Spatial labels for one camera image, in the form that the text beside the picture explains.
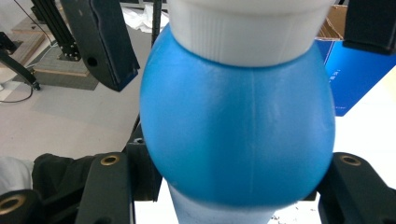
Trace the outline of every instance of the cardboard box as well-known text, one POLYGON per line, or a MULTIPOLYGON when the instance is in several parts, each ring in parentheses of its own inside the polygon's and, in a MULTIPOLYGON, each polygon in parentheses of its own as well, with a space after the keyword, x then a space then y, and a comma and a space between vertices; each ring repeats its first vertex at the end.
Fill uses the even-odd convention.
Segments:
POLYGON ((347 7, 333 6, 316 42, 332 87, 336 116, 344 116, 395 65, 387 56, 343 47, 347 7))

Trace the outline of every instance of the gray floor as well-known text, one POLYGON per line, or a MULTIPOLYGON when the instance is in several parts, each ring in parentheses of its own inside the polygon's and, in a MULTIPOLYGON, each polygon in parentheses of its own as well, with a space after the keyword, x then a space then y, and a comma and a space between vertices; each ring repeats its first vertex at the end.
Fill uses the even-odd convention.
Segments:
MULTIPOLYGON (((122 150, 138 113, 140 80, 151 39, 150 34, 138 31, 130 30, 130 34, 142 68, 121 93, 101 84, 95 91, 42 86, 25 102, 0 104, 0 156, 33 160, 52 153, 79 158, 122 150)), ((28 93, 29 88, 20 85, 7 99, 21 99, 28 93)))

